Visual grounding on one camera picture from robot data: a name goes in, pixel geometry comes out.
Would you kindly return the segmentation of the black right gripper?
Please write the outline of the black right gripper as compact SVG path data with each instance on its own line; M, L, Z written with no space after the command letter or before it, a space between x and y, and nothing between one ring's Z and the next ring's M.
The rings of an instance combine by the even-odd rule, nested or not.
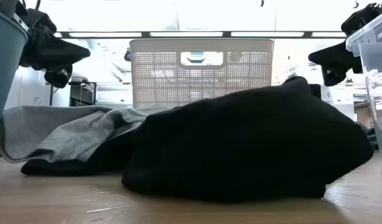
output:
M341 30L346 35L352 35L373 19L382 14L382 6L369 3L363 9L353 12L341 25ZM362 73L361 59L359 56L346 49L345 41L322 50L309 54L308 59L321 65L322 77L325 86L335 86L346 78L346 73Z

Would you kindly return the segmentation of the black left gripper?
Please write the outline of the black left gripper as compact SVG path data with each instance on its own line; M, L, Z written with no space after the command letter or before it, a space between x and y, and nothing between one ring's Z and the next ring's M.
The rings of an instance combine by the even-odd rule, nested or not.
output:
M28 27L28 41L19 65L47 70L45 81L55 88L65 88L72 76L71 65L89 57L90 51L54 36L57 27L49 15L42 11L28 9L21 20Z

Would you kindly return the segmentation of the grey cloth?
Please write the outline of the grey cloth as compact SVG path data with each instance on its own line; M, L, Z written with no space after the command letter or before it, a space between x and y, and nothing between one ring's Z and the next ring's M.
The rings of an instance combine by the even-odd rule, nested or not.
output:
M18 106L0 120L0 154L12 163L85 162L105 141L136 129L163 107Z

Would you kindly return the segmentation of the black cloth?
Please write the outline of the black cloth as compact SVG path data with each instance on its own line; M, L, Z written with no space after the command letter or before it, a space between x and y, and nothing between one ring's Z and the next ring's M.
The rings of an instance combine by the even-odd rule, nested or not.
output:
M321 100L303 77L149 115L85 162L22 166L25 175L122 170L130 191L210 202L321 198L326 186L369 161L363 128Z

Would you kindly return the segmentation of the white cabinet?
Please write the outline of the white cabinet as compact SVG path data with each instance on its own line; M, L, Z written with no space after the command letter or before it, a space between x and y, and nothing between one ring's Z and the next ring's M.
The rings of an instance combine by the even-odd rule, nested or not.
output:
M356 121L353 88L345 85L320 86L321 99Z

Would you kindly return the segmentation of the black background table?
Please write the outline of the black background table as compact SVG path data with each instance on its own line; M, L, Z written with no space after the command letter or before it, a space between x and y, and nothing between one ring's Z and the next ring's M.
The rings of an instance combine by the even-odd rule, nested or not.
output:
M69 82L64 88L50 87L50 106L89 106L96 104L96 82Z

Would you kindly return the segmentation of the clear plastic bin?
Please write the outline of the clear plastic bin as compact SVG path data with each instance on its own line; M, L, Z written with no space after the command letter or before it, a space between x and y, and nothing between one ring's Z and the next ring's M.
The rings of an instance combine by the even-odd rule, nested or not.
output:
M349 36L346 49L361 59L376 140L382 155L382 14Z

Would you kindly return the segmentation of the teal plastic bin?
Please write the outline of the teal plastic bin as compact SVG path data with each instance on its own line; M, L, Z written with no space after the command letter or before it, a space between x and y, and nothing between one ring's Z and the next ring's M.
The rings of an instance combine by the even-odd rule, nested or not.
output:
M26 43L24 30L0 12L0 119Z

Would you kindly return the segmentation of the brown cardboard box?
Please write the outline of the brown cardboard box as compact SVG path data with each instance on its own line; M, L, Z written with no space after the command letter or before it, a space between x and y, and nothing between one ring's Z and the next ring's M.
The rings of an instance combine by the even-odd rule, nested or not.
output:
M355 107L355 113L359 123L363 124L367 128L374 127L371 108L369 106L357 106Z

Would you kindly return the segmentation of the white perforated plastic basket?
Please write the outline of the white perforated plastic basket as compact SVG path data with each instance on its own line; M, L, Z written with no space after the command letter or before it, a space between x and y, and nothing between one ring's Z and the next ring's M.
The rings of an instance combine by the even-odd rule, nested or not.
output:
M271 39L136 39L129 46L137 109L174 108L272 83Z

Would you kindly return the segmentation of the black ceiling beam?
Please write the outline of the black ceiling beam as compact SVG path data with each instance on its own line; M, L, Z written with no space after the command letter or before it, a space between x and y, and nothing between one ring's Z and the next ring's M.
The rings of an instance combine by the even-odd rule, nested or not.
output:
M341 31L209 31L209 30L172 30L172 31L58 31L61 39L141 39L141 38L203 38L203 37L239 37L269 39L345 39Z

